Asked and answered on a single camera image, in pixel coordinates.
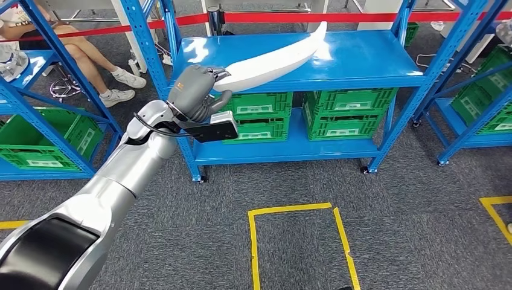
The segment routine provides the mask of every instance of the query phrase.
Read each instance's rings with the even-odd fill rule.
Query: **chair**
[[[54,98],[58,98],[59,102],[62,103],[63,98],[72,97],[82,92],[78,83],[73,80],[69,74],[64,72],[59,62],[53,63],[52,65],[61,76],[61,78],[53,82],[50,86],[50,94]]]

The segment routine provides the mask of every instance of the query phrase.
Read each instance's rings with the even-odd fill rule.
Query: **stanchion post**
[[[222,12],[217,6],[210,6],[207,8],[208,25],[210,26],[210,33],[212,36],[222,35]]]

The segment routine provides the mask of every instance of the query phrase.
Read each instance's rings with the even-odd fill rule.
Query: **label on crate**
[[[27,160],[28,165],[37,167],[64,167],[58,161],[39,161],[39,160]]]
[[[341,129],[341,130],[328,130],[326,137],[334,137],[334,136],[352,136],[359,135],[359,128],[357,129]]]
[[[508,87],[508,82],[502,78],[499,74],[493,74],[488,77],[501,91],[504,91]]]
[[[237,114],[254,114],[273,112],[272,105],[237,107]]]
[[[512,124],[503,123],[498,125],[494,130],[512,130]]]
[[[87,146],[89,146],[89,143],[92,140],[92,137],[94,136],[94,130],[88,129],[87,133],[85,133],[85,136],[83,137],[82,141],[80,142],[80,145],[78,145],[77,151],[82,155],[85,149],[87,149]]]
[[[238,135],[239,140],[244,139],[263,139],[263,138],[272,138],[271,132],[260,132],[260,133],[240,133]]]
[[[359,101],[354,103],[336,103],[336,107],[334,109],[337,111],[353,109],[371,109],[371,101]]]
[[[480,116],[480,111],[473,105],[473,103],[469,100],[468,97],[463,98],[461,100],[461,103],[469,111],[469,114],[471,114],[473,118],[477,118],[478,116]]]

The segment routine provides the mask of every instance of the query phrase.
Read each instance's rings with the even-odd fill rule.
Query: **person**
[[[52,23],[56,34],[72,33],[78,30],[73,26],[60,21],[52,21],[50,14],[39,4],[36,4],[44,15],[45,19]],[[0,15],[0,36],[4,39],[23,39],[28,37],[41,36],[39,31],[30,21],[28,15],[23,11],[19,4],[12,5],[6,12]],[[117,89],[108,89],[101,78],[95,64],[108,70],[115,80],[124,83],[132,88],[141,89],[145,87],[146,80],[135,76],[126,70],[113,65],[102,53],[84,37],[68,37],[61,39],[62,44],[68,50],[78,67],[100,94],[101,101],[107,108],[119,103],[131,100],[135,96],[135,91],[119,91]],[[51,47],[45,40],[20,41],[20,50],[49,50]]]

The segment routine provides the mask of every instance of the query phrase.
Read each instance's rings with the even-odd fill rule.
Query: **caster wheel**
[[[370,174],[370,170],[368,169],[368,166],[363,166],[360,168],[361,173],[363,174]]]

